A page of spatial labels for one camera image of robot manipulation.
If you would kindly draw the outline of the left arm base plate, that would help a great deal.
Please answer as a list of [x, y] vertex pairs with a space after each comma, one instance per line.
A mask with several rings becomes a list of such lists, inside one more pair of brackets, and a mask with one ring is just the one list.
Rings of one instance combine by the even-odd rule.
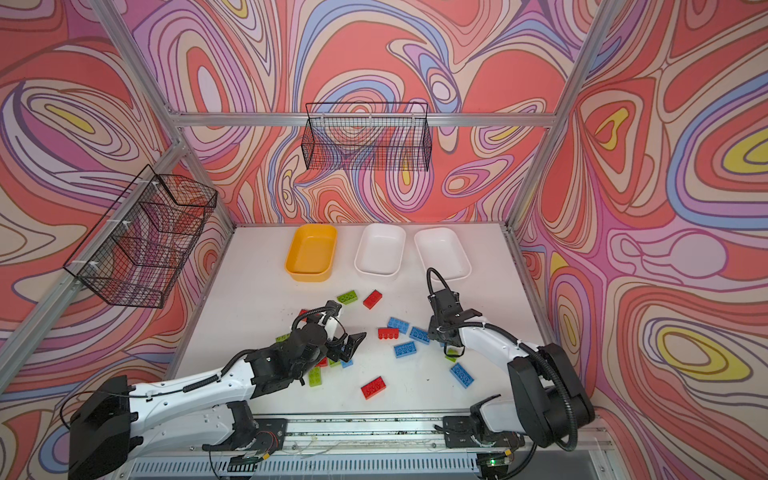
[[274, 454], [281, 450], [285, 441], [288, 420], [286, 418], [256, 418], [246, 426], [239, 426], [224, 440], [215, 444], [203, 444], [206, 452], [253, 451]]

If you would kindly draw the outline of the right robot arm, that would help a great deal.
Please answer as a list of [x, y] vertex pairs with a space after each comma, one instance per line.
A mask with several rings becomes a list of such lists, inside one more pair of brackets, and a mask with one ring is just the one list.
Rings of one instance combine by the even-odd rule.
[[524, 342], [465, 309], [457, 292], [428, 295], [432, 309], [428, 336], [446, 347], [481, 354], [508, 375], [512, 398], [491, 396], [470, 408], [473, 434], [523, 434], [538, 447], [573, 451], [579, 429], [595, 420], [594, 406], [568, 355], [557, 344]]

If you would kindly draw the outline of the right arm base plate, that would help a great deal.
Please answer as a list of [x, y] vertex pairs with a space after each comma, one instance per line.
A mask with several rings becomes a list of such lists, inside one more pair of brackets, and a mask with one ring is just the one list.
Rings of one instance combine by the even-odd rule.
[[444, 416], [435, 430], [443, 435], [449, 449], [510, 449], [515, 451], [525, 445], [522, 435], [515, 432], [492, 432], [472, 416]]

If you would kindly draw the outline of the green lego brick top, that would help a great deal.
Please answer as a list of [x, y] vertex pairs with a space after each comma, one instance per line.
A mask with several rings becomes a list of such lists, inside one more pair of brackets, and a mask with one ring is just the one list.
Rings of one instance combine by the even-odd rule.
[[341, 295], [338, 295], [336, 300], [343, 305], [349, 305], [358, 300], [358, 295], [355, 290], [349, 290]]

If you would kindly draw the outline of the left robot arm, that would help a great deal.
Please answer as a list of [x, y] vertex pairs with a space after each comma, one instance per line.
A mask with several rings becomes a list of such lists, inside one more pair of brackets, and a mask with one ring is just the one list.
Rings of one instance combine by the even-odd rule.
[[241, 350], [217, 369], [155, 383], [131, 384], [124, 375], [105, 381], [69, 419], [68, 477], [111, 473], [153, 440], [180, 437], [192, 415], [208, 408], [222, 407], [230, 419], [219, 446], [248, 446], [258, 435], [250, 400], [302, 382], [324, 359], [353, 358], [366, 335], [346, 331], [341, 309], [328, 301], [301, 313], [285, 340]]

